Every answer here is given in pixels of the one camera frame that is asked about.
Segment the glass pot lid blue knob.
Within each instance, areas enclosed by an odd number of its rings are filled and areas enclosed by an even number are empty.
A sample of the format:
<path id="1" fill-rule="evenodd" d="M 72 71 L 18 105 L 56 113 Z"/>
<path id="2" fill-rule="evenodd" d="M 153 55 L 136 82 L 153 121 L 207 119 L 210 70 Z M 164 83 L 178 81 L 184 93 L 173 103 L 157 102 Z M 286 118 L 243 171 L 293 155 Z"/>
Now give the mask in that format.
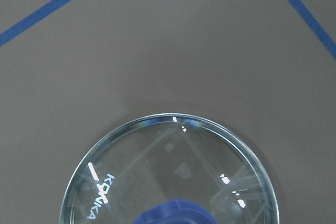
<path id="1" fill-rule="evenodd" d="M 255 153 L 225 127 L 163 113 L 113 130 L 84 156 L 60 223 L 279 223 Z"/>

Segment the blue tape strip crosswise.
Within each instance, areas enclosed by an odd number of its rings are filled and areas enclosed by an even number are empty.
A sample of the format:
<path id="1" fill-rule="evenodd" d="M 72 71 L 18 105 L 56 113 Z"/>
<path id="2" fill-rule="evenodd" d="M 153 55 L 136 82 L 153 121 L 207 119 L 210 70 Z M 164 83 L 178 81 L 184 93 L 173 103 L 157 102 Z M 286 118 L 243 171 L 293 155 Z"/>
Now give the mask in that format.
<path id="1" fill-rule="evenodd" d="M 1 47 L 72 0 L 51 0 L 1 33 Z"/>

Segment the blue tape strip lengthwise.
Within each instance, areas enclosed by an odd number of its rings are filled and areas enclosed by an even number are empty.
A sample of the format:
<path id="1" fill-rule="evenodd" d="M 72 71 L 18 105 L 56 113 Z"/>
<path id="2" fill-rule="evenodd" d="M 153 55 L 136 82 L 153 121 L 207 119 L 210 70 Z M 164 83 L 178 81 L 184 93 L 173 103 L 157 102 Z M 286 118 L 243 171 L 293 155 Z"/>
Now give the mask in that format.
<path id="1" fill-rule="evenodd" d="M 335 42 L 326 32 L 320 22 L 314 17 L 302 0 L 287 0 L 311 29 L 318 40 L 323 44 L 328 53 L 335 59 Z"/>

